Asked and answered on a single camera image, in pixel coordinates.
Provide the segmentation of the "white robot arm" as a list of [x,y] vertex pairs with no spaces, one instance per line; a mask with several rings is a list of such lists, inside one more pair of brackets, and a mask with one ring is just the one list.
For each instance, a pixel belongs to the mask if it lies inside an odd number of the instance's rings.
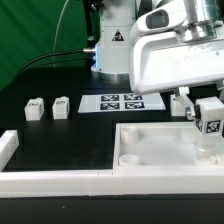
[[173,91],[190,119],[224,119],[216,97],[192,102],[188,89],[224,86],[224,23],[218,0],[87,0],[100,14],[92,71],[127,76],[138,94]]

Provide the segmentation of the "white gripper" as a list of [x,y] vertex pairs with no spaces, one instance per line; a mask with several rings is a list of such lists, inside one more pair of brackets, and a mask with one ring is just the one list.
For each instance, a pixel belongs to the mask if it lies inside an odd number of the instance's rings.
[[188,120],[196,116],[188,87],[224,79],[224,22],[218,6],[157,6],[134,23],[130,44],[132,91],[175,89]]

